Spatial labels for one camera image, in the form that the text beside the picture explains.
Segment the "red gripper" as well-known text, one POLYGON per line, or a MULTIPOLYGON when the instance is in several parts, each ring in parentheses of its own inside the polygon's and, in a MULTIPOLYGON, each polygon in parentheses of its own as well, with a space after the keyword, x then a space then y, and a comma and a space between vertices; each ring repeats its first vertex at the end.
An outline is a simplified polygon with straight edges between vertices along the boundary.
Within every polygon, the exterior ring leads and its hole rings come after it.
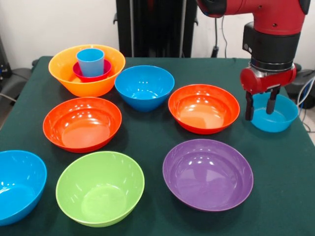
POLYGON ((266 106, 266 113, 272 114, 275 108, 276 98, 280 87, 290 84, 296 77, 296 67, 293 64, 287 71, 269 73, 257 70, 254 67, 247 67, 241 71, 240 81, 246 91, 246 112, 245 119, 251 121, 253 118, 253 96, 257 93, 264 93, 270 90, 270 97, 266 106))

